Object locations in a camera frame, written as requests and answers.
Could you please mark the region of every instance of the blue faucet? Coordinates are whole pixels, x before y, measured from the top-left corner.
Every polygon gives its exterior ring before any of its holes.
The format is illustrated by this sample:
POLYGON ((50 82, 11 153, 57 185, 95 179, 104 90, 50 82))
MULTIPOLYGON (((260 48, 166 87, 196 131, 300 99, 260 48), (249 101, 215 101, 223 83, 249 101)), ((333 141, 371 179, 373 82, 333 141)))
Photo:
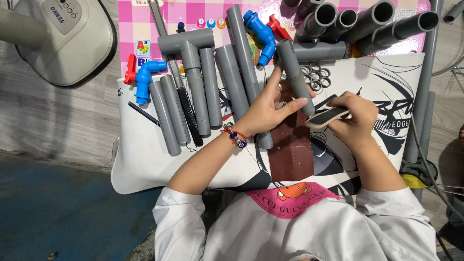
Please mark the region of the blue faucet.
POLYGON ((158 61, 148 61, 144 63, 139 72, 135 75, 135 81, 137 82, 137 92, 135 97, 137 102, 140 105, 147 104, 148 99, 150 99, 148 85, 151 84, 151 73, 152 72, 161 72, 168 69, 166 62, 158 61))
POLYGON ((276 40, 272 29, 261 22, 258 13, 253 13, 252 10, 248 10, 243 15, 243 20, 245 20, 245 26, 255 32, 258 41, 265 45, 258 60, 258 65, 265 66, 276 51, 276 40))

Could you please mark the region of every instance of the pink collar print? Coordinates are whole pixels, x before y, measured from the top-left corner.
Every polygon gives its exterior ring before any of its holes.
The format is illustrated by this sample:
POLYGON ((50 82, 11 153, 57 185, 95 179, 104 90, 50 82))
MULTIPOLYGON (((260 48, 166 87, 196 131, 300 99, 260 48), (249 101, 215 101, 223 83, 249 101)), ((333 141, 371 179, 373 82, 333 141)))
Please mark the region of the pink collar print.
POLYGON ((300 182, 287 187, 248 191, 246 194, 269 214, 282 219, 296 218, 324 198, 341 198, 316 182, 300 182))

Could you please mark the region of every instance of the left hand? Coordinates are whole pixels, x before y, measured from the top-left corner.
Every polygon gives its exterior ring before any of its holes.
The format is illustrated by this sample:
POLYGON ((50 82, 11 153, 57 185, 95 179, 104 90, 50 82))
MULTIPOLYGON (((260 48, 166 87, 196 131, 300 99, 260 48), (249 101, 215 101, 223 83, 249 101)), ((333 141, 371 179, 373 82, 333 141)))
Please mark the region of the left hand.
MULTIPOLYGON (((278 87, 282 71, 282 64, 279 61, 274 67, 266 87, 256 97, 245 115, 234 124, 235 130, 248 136, 272 130, 290 114, 295 113, 308 103, 307 98, 292 99, 292 96, 295 95, 288 82, 282 81, 282 89, 278 87), (276 110, 276 106, 283 101, 288 103, 276 110)), ((309 86, 307 88, 311 98, 316 97, 311 88, 309 86)))

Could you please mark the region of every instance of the forearm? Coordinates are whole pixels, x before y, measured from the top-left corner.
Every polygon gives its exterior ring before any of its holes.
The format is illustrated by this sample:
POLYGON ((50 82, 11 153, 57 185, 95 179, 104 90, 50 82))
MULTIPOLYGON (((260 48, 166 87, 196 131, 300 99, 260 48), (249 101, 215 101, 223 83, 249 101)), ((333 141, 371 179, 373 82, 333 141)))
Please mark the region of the forearm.
POLYGON ((374 138, 353 153, 363 188, 370 191, 394 191, 406 187, 400 174, 374 138))
MULTIPOLYGON (((240 129, 238 123, 233 130, 249 135, 240 129)), ((237 145, 232 142, 229 134, 221 133, 190 157, 174 173, 166 187, 186 194, 200 195, 236 149, 237 145)))

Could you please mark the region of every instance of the blue floor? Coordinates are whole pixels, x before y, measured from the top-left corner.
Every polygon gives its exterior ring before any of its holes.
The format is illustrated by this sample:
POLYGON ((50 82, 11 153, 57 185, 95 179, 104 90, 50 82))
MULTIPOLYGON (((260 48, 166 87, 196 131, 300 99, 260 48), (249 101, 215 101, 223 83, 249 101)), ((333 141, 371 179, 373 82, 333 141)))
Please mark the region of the blue floor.
POLYGON ((128 260, 160 191, 120 195, 109 174, 0 156, 0 260, 128 260))

